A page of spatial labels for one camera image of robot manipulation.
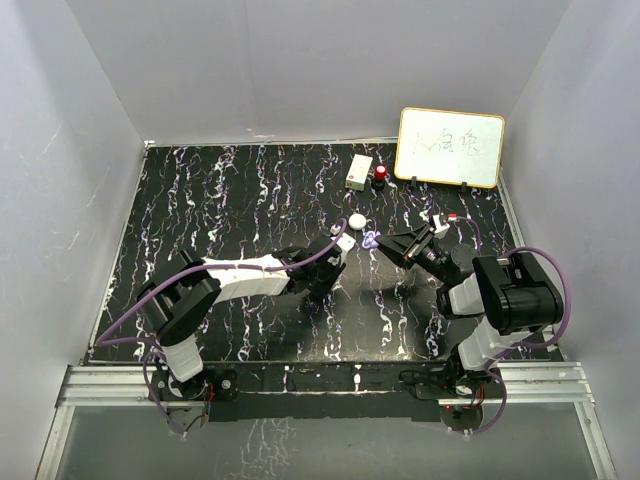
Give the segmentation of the purple round earbud case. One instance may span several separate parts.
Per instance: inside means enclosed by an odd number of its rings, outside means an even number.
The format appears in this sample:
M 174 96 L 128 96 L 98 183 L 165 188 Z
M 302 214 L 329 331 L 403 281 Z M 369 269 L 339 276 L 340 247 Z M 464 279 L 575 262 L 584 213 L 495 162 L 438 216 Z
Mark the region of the purple round earbud case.
M 367 231 L 364 233 L 364 237 L 361 246 L 365 250 L 373 250 L 379 247 L 377 237 L 380 235 L 378 231 Z

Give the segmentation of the white earbud charging case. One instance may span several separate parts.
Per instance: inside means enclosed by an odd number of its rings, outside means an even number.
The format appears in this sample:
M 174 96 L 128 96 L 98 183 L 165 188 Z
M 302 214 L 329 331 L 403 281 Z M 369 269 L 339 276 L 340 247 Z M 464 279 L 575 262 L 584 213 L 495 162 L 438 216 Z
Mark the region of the white earbud charging case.
M 364 215 L 354 213 L 348 218 L 348 225 L 354 231 L 362 231 L 367 224 L 367 219 Z

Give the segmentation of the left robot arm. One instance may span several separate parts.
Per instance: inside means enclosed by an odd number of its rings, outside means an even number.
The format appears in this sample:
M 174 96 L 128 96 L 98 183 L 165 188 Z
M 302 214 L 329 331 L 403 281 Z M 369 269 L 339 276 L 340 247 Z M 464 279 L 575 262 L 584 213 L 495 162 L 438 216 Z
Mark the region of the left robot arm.
M 288 247 L 245 261 L 214 260 L 182 250 L 137 292 L 153 298 L 140 311 L 156 334 L 172 373 L 171 385 L 194 399 L 206 387 L 195 333 L 210 308 L 228 300 L 305 291 L 326 295 L 346 267 L 356 241 L 348 234 L 323 236 L 307 247 Z

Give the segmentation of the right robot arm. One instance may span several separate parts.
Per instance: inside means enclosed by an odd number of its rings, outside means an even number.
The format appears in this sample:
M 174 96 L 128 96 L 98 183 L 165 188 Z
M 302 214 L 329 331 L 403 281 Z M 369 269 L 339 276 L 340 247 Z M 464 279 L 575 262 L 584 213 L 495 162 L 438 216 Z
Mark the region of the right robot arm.
M 495 365 L 533 333 L 551 325 L 566 327 L 567 287 L 558 289 L 535 258 L 541 251 L 517 248 L 504 257 L 480 255 L 467 244 L 440 247 L 442 233 L 428 224 L 375 238 L 377 248 L 396 266 L 419 266 L 441 282 L 438 312 L 447 319 L 479 317 L 472 333 L 452 347 L 441 370 L 428 376 L 403 373 L 401 381 L 428 385 L 466 397 L 497 377 Z

